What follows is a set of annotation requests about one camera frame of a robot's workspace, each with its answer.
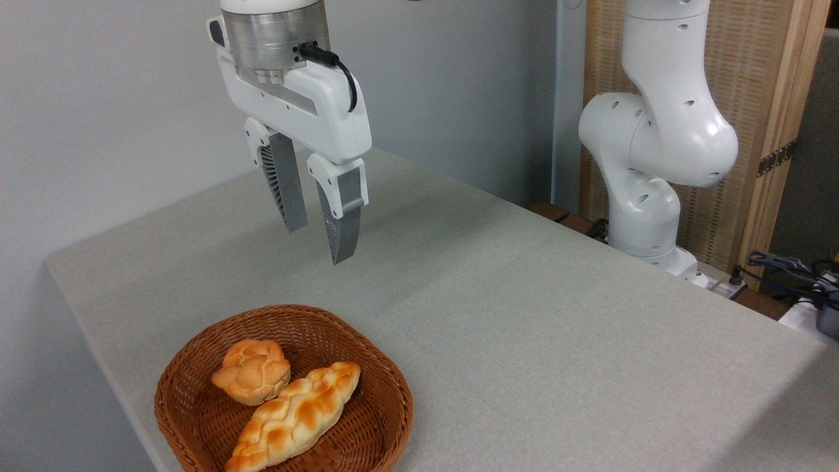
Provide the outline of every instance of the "metal hinge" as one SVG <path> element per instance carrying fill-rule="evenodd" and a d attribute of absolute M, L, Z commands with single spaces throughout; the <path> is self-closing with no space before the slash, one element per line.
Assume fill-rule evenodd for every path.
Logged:
<path fill-rule="evenodd" d="M 758 168 L 758 177 L 766 174 L 770 170 L 778 167 L 779 165 L 783 164 L 787 160 L 792 159 L 792 151 L 795 147 L 795 143 L 798 142 L 798 139 L 793 139 L 792 142 L 787 144 L 781 149 L 776 150 L 772 154 L 762 158 L 760 160 L 760 167 Z"/>

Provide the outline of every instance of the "silver cylindrical joint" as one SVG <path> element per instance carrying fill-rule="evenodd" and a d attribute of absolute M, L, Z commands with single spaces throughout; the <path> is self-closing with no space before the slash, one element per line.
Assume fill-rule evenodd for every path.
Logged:
<path fill-rule="evenodd" d="M 222 10 L 229 49 L 239 76 L 256 86 L 283 83 L 283 71 L 305 65 L 295 49 L 314 43 L 329 49 L 323 0 L 289 12 L 243 15 Z"/>

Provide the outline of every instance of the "table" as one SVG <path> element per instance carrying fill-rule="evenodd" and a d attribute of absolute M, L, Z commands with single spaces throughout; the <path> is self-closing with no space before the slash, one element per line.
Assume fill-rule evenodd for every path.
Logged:
<path fill-rule="evenodd" d="M 371 205 L 333 267 L 252 173 L 47 265 L 158 470 L 156 382 L 204 327 L 324 307 L 399 365 L 398 470 L 839 468 L 839 351 L 482 191 L 375 149 Z"/>

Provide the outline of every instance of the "woven screen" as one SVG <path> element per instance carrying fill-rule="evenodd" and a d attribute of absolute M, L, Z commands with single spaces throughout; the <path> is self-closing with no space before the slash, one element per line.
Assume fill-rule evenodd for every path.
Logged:
<path fill-rule="evenodd" d="M 604 92 L 638 93 L 620 63 L 624 3 L 588 3 L 586 101 Z M 790 11 L 790 2 L 782 0 L 711 1 L 706 74 L 717 106 L 737 130 L 740 151 L 732 173 L 720 184 L 674 187 L 682 203 L 678 244 L 720 270 L 731 269 L 743 239 Z M 649 53 L 655 54 L 655 45 Z M 592 220 L 608 214 L 603 179 L 587 153 L 581 214 Z"/>

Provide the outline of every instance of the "round bread roll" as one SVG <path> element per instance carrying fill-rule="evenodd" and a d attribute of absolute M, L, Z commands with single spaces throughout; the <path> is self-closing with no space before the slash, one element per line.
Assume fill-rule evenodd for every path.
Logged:
<path fill-rule="evenodd" d="M 212 383 L 233 400 L 256 406 L 279 395 L 290 379 L 291 364 L 279 344 L 245 339 L 227 351 Z"/>

